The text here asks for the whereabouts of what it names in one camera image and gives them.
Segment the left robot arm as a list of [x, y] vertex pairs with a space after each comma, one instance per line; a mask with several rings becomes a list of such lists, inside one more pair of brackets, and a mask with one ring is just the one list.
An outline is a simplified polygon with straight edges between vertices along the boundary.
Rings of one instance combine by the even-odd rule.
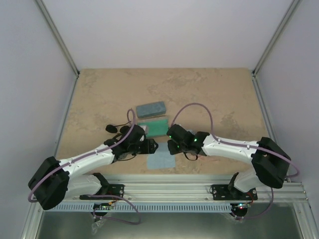
[[123, 126], [120, 133], [93, 150], [67, 159], [57, 160], [53, 156], [45, 159], [28, 183], [28, 201], [50, 210], [72, 197], [82, 200], [121, 197], [123, 186], [110, 184], [101, 173], [89, 172], [124, 161], [128, 155], [154, 154], [158, 147], [154, 139], [146, 137], [141, 126]]

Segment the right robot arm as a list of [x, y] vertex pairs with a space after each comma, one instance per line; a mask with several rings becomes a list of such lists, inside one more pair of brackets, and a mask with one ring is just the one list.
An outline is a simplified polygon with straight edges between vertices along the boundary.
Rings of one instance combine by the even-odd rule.
[[268, 137], [248, 142], [229, 140], [202, 131], [193, 134], [178, 124], [166, 134], [171, 155], [220, 156], [250, 165], [247, 171], [236, 172], [228, 184], [212, 185], [215, 200], [256, 199], [253, 190], [257, 187], [281, 189], [284, 184], [291, 159]]

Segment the red transparent glasses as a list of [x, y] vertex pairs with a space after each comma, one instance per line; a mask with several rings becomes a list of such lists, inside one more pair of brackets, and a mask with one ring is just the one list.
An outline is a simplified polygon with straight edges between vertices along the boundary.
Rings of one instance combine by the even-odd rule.
[[200, 156], [198, 156], [197, 160], [199, 160], [199, 161], [217, 162], [217, 161], [220, 161], [220, 158], [219, 157], [213, 157], [213, 156], [200, 155]]

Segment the light blue cleaning cloth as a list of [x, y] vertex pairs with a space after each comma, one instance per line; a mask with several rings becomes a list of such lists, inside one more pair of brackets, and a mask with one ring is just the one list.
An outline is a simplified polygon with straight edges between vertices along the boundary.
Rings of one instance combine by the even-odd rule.
[[159, 143], [158, 149], [154, 154], [149, 154], [147, 157], [148, 169], [165, 169], [175, 168], [175, 156], [171, 155], [167, 143]]

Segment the grey glasses case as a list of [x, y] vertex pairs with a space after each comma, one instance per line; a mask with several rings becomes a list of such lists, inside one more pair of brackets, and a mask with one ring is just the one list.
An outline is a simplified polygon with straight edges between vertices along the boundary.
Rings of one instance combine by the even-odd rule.
[[146, 138], [165, 136], [169, 128], [168, 117], [166, 116], [140, 120], [137, 125], [147, 125], [149, 127]]

